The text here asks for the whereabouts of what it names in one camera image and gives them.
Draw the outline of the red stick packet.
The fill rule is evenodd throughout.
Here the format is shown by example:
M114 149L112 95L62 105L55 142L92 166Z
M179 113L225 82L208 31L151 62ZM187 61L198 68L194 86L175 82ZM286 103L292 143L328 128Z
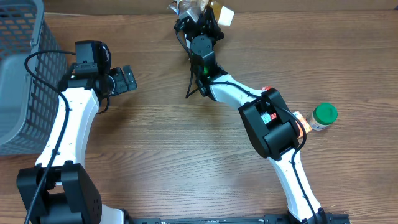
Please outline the red stick packet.
M262 96L262 97L265 97L266 93L267 93L270 89L273 89L273 87L272 87L272 86L264 86L264 87L262 88L261 96ZM270 100L266 100L266 101L265 101L265 105L261 106L261 109L262 109L261 114L263 114L263 113L269 113L269 114L271 115L272 120L274 120L274 119L277 118L277 114L276 114L276 112L275 112L275 109L273 109L273 108L271 107Z

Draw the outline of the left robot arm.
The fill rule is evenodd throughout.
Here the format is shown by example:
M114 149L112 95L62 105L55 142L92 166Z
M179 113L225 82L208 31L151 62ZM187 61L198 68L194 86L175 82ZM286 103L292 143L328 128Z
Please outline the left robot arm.
M21 169L17 188L27 210L25 223L133 222L126 210L102 203L101 195L85 170L90 128L109 101L135 90L129 65L112 68L108 46L96 40L75 44L75 63L56 86L30 72L36 81L58 95L58 110L45 149L33 168Z

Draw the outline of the orange small box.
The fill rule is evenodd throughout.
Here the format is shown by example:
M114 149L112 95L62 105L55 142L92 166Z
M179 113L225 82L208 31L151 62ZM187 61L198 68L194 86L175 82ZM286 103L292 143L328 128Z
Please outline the orange small box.
M304 129L302 129L300 126L298 127L300 130L300 135L299 139L303 137L303 134L308 134L309 132L312 131L311 126L309 125L308 121L302 116L302 114L299 111L293 112L293 115L300 121Z

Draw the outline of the green lid jar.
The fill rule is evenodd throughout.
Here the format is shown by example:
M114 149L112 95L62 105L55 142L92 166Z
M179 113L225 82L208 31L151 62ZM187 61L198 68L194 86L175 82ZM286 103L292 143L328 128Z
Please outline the green lid jar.
M338 110L331 103L321 103L307 116L307 122L314 131L322 131L338 118Z

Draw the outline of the teal tissue packet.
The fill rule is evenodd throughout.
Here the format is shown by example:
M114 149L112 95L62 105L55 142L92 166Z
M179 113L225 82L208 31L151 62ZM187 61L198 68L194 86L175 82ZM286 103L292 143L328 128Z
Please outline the teal tissue packet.
M263 122L264 122L265 124L267 124L267 123L269 123L269 122L272 121L271 115L270 115L269 113L263 113L263 114L261 114L261 118L262 118L262 120L263 120Z

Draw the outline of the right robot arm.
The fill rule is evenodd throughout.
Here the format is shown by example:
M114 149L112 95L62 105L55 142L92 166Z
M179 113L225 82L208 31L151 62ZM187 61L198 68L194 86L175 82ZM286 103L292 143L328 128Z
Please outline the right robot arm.
M216 62L215 43L224 37L211 7L179 10L174 26L190 59L190 83L213 101L239 111L255 151L274 167L288 204L291 223L328 223L303 170L300 150L307 134L273 87L255 90L236 81Z

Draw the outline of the beige snack pouch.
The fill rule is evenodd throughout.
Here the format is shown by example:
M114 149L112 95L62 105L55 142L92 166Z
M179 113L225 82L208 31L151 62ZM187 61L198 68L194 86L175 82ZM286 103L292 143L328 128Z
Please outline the beige snack pouch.
M216 23L221 26L230 26L233 21L234 11L214 0L173 0L168 6L178 16L180 11L190 8L201 10L200 16L212 9Z

